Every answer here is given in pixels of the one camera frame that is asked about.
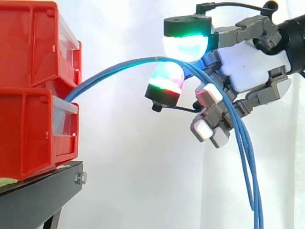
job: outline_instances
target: screw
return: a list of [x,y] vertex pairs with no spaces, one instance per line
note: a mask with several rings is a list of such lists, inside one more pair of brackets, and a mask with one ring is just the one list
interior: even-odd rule
[[78,185],[84,185],[87,182],[87,173],[86,172],[78,172],[75,175],[75,183]]

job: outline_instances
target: wire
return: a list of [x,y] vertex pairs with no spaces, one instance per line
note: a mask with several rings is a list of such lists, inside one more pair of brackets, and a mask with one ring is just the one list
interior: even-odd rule
[[303,78],[305,78],[305,72],[299,72],[299,73]]
[[[88,80],[81,83],[78,87],[76,87],[66,98],[65,100],[68,102],[71,102],[73,99],[75,99],[80,94],[84,93],[88,89],[90,89],[92,86],[97,84],[98,82],[108,78],[109,76],[118,73],[120,71],[123,71],[124,69],[137,66],[139,64],[147,63],[147,62],[175,62],[179,64],[181,67],[184,67],[190,72],[195,75],[197,78],[199,78],[204,83],[213,83],[216,88],[219,90],[219,92],[223,96],[223,102],[225,106],[228,109],[228,112],[230,114],[231,120],[233,122],[233,126],[235,129],[235,136],[241,156],[241,161],[243,165],[243,172],[244,172],[244,178],[246,182],[246,188],[248,192],[249,202],[251,209],[254,211],[254,229],[263,229],[264,228],[264,219],[263,219],[263,211],[262,211],[262,203],[261,203],[261,196],[259,191],[259,186],[257,182],[257,176],[256,176],[256,168],[255,168],[255,158],[254,158],[254,151],[252,142],[249,136],[249,133],[241,120],[240,116],[236,112],[235,108],[233,107],[233,104],[231,100],[227,97],[226,93],[220,88],[220,86],[205,72],[197,68],[196,66],[193,66],[191,64],[178,61],[175,59],[167,58],[167,57],[151,57],[151,58],[142,58],[142,59],[136,59],[131,60],[127,62],[123,62],[120,64],[117,64],[111,68],[108,68],[92,78],[89,78]],[[248,165],[252,174],[252,183],[253,183],[253,197],[252,197],[252,191],[249,181],[249,176],[246,168],[246,161],[245,156],[248,161]]]
[[213,10],[216,7],[221,7],[221,6],[243,7],[247,9],[258,10],[266,14],[272,14],[278,10],[278,4],[275,1],[269,1],[267,4],[268,8],[261,8],[258,6],[253,6],[239,2],[219,2],[219,3],[209,2],[209,3],[197,4],[196,14],[205,14],[207,11]]
[[191,113],[198,113],[199,112],[199,111],[196,111],[194,109],[180,107],[180,106],[165,106],[164,108],[180,110],[180,111],[187,111],[187,112],[191,112]]
[[260,12],[265,12],[265,13],[277,11],[277,9],[261,8],[258,6],[253,6],[253,5],[239,3],[239,2],[219,2],[219,3],[216,3],[215,5],[216,5],[216,7],[221,7],[221,6],[243,7],[243,8],[247,8],[247,9],[251,9],[251,10],[258,10]]

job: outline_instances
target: black cable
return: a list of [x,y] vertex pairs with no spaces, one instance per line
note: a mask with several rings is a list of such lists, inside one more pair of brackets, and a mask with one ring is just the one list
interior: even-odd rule
[[275,11],[278,10],[278,4],[275,1],[269,1],[268,3],[269,3],[269,4],[267,4],[268,8],[261,8],[258,6],[248,5],[248,4],[239,3],[239,2],[202,3],[202,4],[197,4],[196,14],[205,14],[207,11],[213,10],[216,7],[221,7],[221,6],[244,7],[244,8],[258,10],[260,12],[265,12],[265,13],[274,13]]
[[164,108],[180,110],[180,111],[187,111],[187,112],[191,112],[191,113],[198,113],[199,112],[199,111],[196,111],[196,110],[193,110],[193,109],[180,107],[180,106],[165,106]]
[[305,78],[305,72],[299,72],[299,73],[303,78]]

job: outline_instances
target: white fabric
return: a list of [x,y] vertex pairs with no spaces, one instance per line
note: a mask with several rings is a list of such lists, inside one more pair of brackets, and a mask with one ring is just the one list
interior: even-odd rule
[[[163,19],[192,14],[199,2],[58,0],[61,14],[83,44],[84,79],[121,61],[164,55]],[[284,0],[279,4],[277,22],[288,18]],[[209,14],[219,27],[255,13],[219,8]],[[253,228],[234,134],[227,146],[215,150],[192,135],[193,114],[151,111],[143,95],[155,66],[125,71],[77,99],[79,160],[84,160],[88,183],[64,207],[59,228]],[[196,79],[185,83],[180,105],[193,103],[198,84]],[[255,149],[266,229],[294,227],[298,88],[294,79],[281,101],[259,107],[245,119]],[[300,156],[297,166],[304,167]],[[297,190],[302,198],[301,186]]]
[[[287,0],[287,9],[290,18],[304,14],[303,0]],[[305,81],[297,76],[299,82],[299,109],[297,116],[297,132],[295,142],[295,229],[305,228]]]

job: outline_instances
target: red storage bin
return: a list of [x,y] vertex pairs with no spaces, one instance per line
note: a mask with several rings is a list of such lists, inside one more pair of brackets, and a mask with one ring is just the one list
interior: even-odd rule
[[22,181],[78,156],[78,106],[46,88],[0,88],[0,178]]
[[0,1],[0,87],[46,87],[64,98],[81,82],[81,43],[55,2]]

